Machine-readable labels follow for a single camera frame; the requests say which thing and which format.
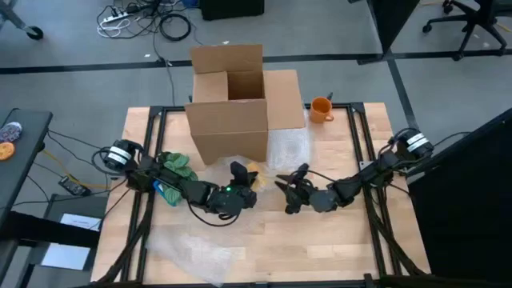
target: open cardboard box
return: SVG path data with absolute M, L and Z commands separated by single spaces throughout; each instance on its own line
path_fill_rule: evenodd
M 269 130 L 305 126 L 297 71 L 263 71 L 262 45 L 190 50 L 194 101 L 185 105 L 205 164 L 241 155 L 266 160 Z

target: floor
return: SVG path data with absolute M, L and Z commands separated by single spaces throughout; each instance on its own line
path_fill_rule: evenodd
M 121 3 L 120 0 L 115 2 L 117 5 Z M 41 27 L 45 38 L 35 42 L 11 23 L 3 25 L 0 30 L 2 107 L 50 110 L 54 113 L 52 130 L 97 146 L 108 146 L 121 136 L 128 107 L 172 105 L 165 68 L 151 68 L 151 65 L 143 68 L 144 63 L 157 59 L 151 36 L 131 40 L 98 36 L 95 19 L 109 4 L 111 1 L 104 0 L 18 0 L 14 10 L 27 24 Z M 229 44 L 262 43 L 265 56 L 382 52 L 366 2 L 351 5 L 346 0 L 269 0 L 262 16 L 212 22 L 203 21 L 198 10 L 183 13 L 187 13 L 198 28 L 197 39 L 208 45 L 228 41 Z M 426 20 L 441 16 L 440 4 L 418 5 L 397 36 L 392 51 L 396 54 L 428 54 L 456 50 L 463 37 L 461 23 L 434 24 L 428 35 L 421 32 Z M 511 20 L 500 18 L 499 22 L 512 27 Z M 175 27 L 176 30 L 181 28 L 179 25 Z M 512 42 L 512 33 L 498 29 Z M 192 37 L 181 42 L 168 42 L 157 35 L 155 45 L 164 58 L 177 61 L 189 59 L 188 49 L 197 43 Z M 485 31 L 476 29 L 468 50 L 498 47 Z M 99 65 L 123 63 L 134 63 L 132 67 L 139 68 L 110 69 L 113 66 Z M 387 62 L 359 66 L 355 60 L 270 61 L 264 69 L 296 69 L 304 102 L 329 92 L 334 93 L 336 102 L 384 102 L 394 130 L 408 126 L 412 111 L 420 129 L 432 142 L 448 134 L 473 130 L 512 107 L 511 56 L 468 57 L 460 62 L 450 58 L 401 58 L 396 60 L 396 66 L 399 76 L 391 73 Z M 37 73 L 27 73 L 31 67 L 36 67 L 33 71 Z M 21 73 L 9 74 L 13 70 L 7 68 L 21 68 L 18 70 Z M 170 71 L 176 105 L 182 105 L 192 91 L 192 68 L 171 67 Z M 403 85 L 405 95 L 402 90 L 397 90 L 397 85 Z M 64 138 L 58 140 L 79 157 L 88 159 L 93 152 L 80 143 Z M 100 173 L 73 159 L 52 140 L 47 139 L 46 144 L 75 177 L 84 182 L 104 181 Z M 57 164 L 41 155 L 37 162 L 59 169 Z M 66 193 L 57 185 L 55 175 L 37 166 L 31 169 L 30 175 L 48 194 Z M 43 199 L 37 187 L 27 182 L 18 202 Z M 16 210 L 42 216 L 45 208 L 45 204 L 29 204 L 18 206 Z M 15 285 L 27 254 L 28 250 L 18 250 L 2 287 Z M 48 277 L 48 273 L 44 268 L 34 272 L 34 277 L 41 280 L 31 281 L 29 287 L 50 286 L 49 279 L 56 278 L 64 279 L 59 284 L 62 287 L 70 283 L 84 284 L 70 282 L 69 279 L 79 276 L 70 278 L 68 274 L 56 274 Z M 87 272 L 78 273 L 87 279 Z

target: wooden table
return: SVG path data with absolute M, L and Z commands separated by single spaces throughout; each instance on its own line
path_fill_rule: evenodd
M 365 108 L 373 144 L 378 150 L 392 135 L 386 107 L 383 103 L 366 103 Z M 122 138 L 143 143 L 148 111 L 149 108 L 128 109 Z M 314 158 L 310 165 L 312 170 L 337 179 L 357 173 L 358 168 L 346 111 L 334 110 L 334 117 L 333 122 L 310 127 L 314 140 Z M 154 127 L 152 139 L 156 142 L 158 120 L 155 120 Z M 358 130 L 366 156 L 360 126 Z M 154 151 L 154 146 L 152 143 L 151 151 Z M 162 150 L 188 154 L 190 166 L 201 178 L 206 167 L 192 141 L 184 112 L 168 113 Z M 310 179 L 317 186 L 326 184 L 326 180 L 316 175 L 311 175 Z M 394 184 L 407 188 L 405 179 L 399 176 L 395 176 Z M 123 191 L 120 187 L 110 194 L 107 209 L 119 199 Z M 410 199 L 393 187 L 389 187 L 387 193 L 387 205 L 398 243 L 421 269 L 428 271 Z M 92 280 L 105 274 L 124 247 L 133 196 L 125 196 L 104 222 Z M 371 273 L 374 278 L 378 278 L 362 194 L 351 205 L 324 214 L 303 206 L 300 214 L 288 215 L 284 213 L 285 206 L 284 194 L 276 187 L 261 192 L 255 208 L 244 210 L 232 226 L 210 228 L 200 223 L 186 205 L 171 207 L 156 195 L 152 227 L 182 230 L 189 235 L 201 236 L 229 247 L 234 252 L 235 261 L 226 276 L 226 282 L 352 280 L 361 279 L 364 273 Z M 382 237 L 381 242 L 387 271 L 392 273 L 387 245 Z M 135 275 L 137 257 L 138 248 L 133 253 L 130 279 Z M 183 284 L 202 281 L 183 272 L 171 261 L 149 252 L 144 283 Z

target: paper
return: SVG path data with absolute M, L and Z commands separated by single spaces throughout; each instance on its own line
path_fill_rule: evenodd
M 101 219 L 64 213 L 60 223 L 98 231 Z M 51 243 L 41 265 L 83 270 L 90 248 Z

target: green cloth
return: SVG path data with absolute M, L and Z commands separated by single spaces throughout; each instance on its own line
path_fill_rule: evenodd
M 181 153 L 164 152 L 158 156 L 163 161 L 165 168 L 175 172 L 187 180 L 198 180 L 198 176 L 187 166 L 189 157 Z M 176 206 L 182 200 L 182 194 L 179 190 L 162 183 L 163 197 L 171 206 Z

